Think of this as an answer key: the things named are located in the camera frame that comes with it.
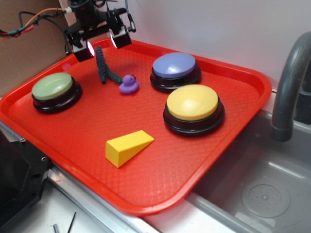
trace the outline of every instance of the white wall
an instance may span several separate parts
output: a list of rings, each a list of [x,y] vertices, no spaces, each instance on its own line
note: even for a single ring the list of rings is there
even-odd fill
[[[109,7],[125,7],[109,2]],[[262,72],[274,88],[296,39],[311,31],[311,0],[128,0],[134,40]],[[129,26],[127,17],[122,17]]]

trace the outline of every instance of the green button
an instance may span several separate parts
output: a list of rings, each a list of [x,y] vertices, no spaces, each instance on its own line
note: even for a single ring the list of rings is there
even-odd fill
[[[37,100],[51,100],[68,91],[72,83],[72,78],[67,73],[51,74],[33,86],[32,94]]]

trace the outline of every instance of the yellow button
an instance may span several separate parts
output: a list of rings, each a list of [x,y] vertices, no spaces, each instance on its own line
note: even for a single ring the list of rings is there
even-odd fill
[[[167,99],[167,107],[180,120],[201,120],[212,115],[218,107],[218,95],[204,85],[186,85],[174,90]]]

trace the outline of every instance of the black button base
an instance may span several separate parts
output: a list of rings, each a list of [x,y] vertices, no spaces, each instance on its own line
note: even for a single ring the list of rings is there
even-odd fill
[[[33,96],[33,105],[41,113],[58,113],[75,104],[82,95],[82,88],[74,78],[72,86],[59,97],[50,100],[37,100]]]
[[[161,92],[171,93],[175,89],[189,84],[196,84],[201,81],[202,71],[198,66],[198,63],[195,63],[195,68],[189,74],[178,77],[178,78],[162,78],[155,74],[154,69],[152,68],[152,73],[150,75],[151,86]]]
[[[168,110],[167,105],[163,112],[166,127],[173,133],[185,137],[198,137],[212,133],[217,130],[224,122],[225,108],[218,98],[216,111],[201,120],[186,121],[174,117]]]

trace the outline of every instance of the sink drain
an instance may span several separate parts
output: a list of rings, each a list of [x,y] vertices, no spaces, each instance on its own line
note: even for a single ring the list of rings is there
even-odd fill
[[[247,210],[260,217],[277,217],[290,205],[288,191],[269,179],[255,180],[242,191],[242,202]]]

